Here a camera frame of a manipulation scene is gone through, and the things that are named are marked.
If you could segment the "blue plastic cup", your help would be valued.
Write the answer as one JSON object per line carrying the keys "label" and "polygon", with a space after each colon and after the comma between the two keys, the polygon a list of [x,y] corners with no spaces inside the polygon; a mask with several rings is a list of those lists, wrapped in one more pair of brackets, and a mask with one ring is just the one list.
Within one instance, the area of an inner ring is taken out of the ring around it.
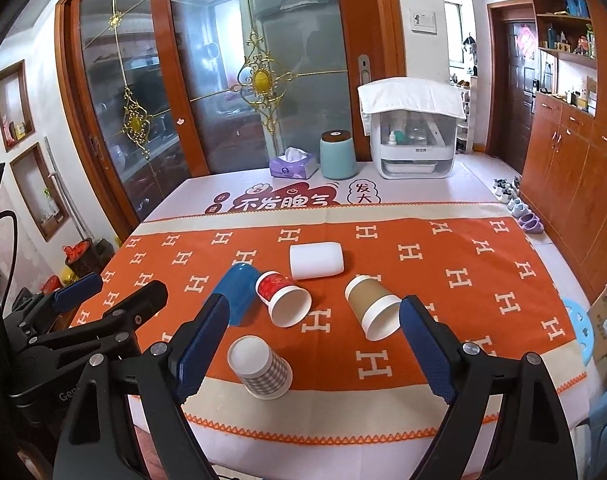
{"label": "blue plastic cup", "polygon": [[226,298],[230,308],[230,325],[242,325],[244,316],[256,300],[256,283],[260,275],[249,263],[235,263],[218,281],[214,294]]}

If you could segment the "orange H-pattern tablecloth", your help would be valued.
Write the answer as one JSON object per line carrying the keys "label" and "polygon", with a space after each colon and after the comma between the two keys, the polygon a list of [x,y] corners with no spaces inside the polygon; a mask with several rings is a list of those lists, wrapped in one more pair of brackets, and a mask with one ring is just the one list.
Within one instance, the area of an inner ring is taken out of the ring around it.
{"label": "orange H-pattern tablecloth", "polygon": [[[290,246],[337,242],[345,270],[305,280],[312,307],[302,322],[275,326],[256,301],[241,326],[226,331],[212,366],[184,411],[191,422],[237,436],[308,445],[383,443],[432,436],[445,402],[427,385],[401,333],[365,338],[345,298],[356,276],[389,292],[415,295],[457,338],[490,356],[537,352],[571,424],[589,400],[581,351],[535,244],[499,204],[338,206],[147,221],[103,272],[102,290],[75,321],[97,320],[153,280],[166,307],[139,330],[142,347],[171,338],[192,320],[235,263],[287,273]],[[279,399],[251,396],[230,369],[230,345],[258,336],[293,370]]]}

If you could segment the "red paper cup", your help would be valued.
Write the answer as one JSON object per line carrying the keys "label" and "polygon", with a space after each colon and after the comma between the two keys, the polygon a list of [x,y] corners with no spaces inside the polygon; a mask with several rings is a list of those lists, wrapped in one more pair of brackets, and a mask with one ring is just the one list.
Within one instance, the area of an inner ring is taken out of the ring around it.
{"label": "red paper cup", "polygon": [[302,322],[312,307],[310,292],[276,271],[261,274],[255,289],[267,306],[272,323],[278,327],[292,327]]}

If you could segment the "grey checked paper cup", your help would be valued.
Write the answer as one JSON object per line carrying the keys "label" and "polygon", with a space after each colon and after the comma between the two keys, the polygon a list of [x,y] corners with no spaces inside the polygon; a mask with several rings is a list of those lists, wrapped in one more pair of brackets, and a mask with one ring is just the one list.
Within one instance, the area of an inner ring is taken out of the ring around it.
{"label": "grey checked paper cup", "polygon": [[232,372],[256,399],[276,400],[290,390],[293,382],[290,363],[258,336],[236,339],[226,359]]}

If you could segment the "wooden glass sliding door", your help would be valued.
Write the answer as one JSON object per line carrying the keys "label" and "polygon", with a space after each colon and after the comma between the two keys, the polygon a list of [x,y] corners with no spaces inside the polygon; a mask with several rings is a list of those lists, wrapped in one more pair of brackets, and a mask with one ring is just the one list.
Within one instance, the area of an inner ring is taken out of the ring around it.
{"label": "wooden glass sliding door", "polygon": [[55,59],[72,138],[128,236],[185,180],[316,152],[357,89],[404,73],[400,0],[60,0]]}

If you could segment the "purple slippers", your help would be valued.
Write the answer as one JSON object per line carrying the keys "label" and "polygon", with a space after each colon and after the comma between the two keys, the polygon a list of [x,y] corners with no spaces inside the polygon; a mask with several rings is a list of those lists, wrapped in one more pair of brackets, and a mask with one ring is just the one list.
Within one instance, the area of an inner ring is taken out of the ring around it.
{"label": "purple slippers", "polygon": [[542,234],[544,226],[540,218],[533,212],[527,212],[518,219],[519,226],[530,235]]}

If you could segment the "white paper cup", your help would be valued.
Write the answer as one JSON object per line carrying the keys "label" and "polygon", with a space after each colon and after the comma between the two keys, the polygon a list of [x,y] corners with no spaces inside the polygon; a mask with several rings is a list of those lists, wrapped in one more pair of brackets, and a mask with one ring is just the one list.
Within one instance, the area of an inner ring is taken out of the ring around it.
{"label": "white paper cup", "polygon": [[296,281],[329,278],[343,270],[343,248],[337,242],[290,246],[290,275]]}

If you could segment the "brown sleeved paper cup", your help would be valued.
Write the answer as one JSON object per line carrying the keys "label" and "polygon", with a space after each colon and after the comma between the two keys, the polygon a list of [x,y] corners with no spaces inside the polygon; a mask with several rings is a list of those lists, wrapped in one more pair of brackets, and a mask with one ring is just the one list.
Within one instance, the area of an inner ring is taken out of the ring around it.
{"label": "brown sleeved paper cup", "polygon": [[346,286],[345,298],[367,340],[383,340],[399,330],[401,299],[373,276],[353,278]]}

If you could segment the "white countertop appliance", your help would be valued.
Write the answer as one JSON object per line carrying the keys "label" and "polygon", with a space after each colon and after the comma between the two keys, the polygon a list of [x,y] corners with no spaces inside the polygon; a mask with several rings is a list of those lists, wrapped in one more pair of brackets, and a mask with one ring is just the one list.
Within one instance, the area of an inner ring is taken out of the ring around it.
{"label": "white countertop appliance", "polygon": [[369,145],[389,180],[444,178],[453,167],[456,118],[407,110],[369,116]]}

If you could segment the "white cloth on appliance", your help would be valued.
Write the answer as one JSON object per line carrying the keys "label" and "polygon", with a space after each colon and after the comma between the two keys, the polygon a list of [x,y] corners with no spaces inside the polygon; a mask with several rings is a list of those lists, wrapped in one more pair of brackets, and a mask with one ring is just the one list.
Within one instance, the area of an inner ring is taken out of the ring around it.
{"label": "white cloth on appliance", "polygon": [[460,90],[444,82],[412,77],[371,81],[358,88],[361,110],[373,115],[393,110],[465,117]]}

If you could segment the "wooden wall cabinet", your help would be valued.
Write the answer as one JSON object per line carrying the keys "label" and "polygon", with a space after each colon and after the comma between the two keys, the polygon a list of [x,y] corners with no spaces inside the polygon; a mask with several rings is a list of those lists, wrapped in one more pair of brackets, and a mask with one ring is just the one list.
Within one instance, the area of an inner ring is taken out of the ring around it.
{"label": "wooden wall cabinet", "polygon": [[601,0],[532,0],[542,53],[593,68],[596,81],[535,99],[523,199],[595,299],[607,282],[607,9]]}

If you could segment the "teal canister brown lid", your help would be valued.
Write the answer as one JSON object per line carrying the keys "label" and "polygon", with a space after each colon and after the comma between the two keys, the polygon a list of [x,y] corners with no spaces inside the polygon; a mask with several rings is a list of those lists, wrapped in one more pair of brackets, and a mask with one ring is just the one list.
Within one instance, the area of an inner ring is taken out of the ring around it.
{"label": "teal canister brown lid", "polygon": [[323,176],[329,180],[347,180],[357,173],[357,159],[349,131],[331,130],[322,133],[320,166]]}

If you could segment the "purple tissue box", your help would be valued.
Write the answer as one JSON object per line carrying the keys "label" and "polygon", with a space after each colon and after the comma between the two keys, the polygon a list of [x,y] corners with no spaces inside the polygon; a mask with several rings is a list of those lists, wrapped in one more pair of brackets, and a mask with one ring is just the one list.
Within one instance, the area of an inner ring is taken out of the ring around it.
{"label": "purple tissue box", "polygon": [[273,178],[308,180],[317,168],[317,157],[300,148],[287,148],[283,155],[276,156],[269,162],[269,171]]}

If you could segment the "white wall switch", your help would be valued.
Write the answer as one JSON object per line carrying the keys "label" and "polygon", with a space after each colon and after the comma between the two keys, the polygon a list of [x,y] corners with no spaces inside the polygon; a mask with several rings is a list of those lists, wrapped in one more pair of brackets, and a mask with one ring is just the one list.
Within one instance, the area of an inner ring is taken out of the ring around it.
{"label": "white wall switch", "polygon": [[411,11],[411,29],[418,34],[437,35],[437,16],[430,10]]}

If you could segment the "blue plastic stool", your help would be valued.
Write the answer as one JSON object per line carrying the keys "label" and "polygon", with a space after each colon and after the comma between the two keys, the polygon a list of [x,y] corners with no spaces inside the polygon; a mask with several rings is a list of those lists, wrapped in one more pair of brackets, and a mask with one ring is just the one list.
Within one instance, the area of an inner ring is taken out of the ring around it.
{"label": "blue plastic stool", "polygon": [[595,344],[592,323],[588,317],[587,311],[576,301],[564,298],[563,304],[567,310],[570,323],[576,334],[576,340],[580,346],[583,365],[587,366],[592,359]]}

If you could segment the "dark wooden entrance door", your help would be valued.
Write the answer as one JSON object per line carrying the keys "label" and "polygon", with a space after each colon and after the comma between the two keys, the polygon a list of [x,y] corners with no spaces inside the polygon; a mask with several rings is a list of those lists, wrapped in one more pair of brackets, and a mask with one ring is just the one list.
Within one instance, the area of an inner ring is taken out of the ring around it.
{"label": "dark wooden entrance door", "polygon": [[488,6],[490,108],[486,153],[524,170],[532,124],[533,81],[538,78],[535,12],[531,0]]}

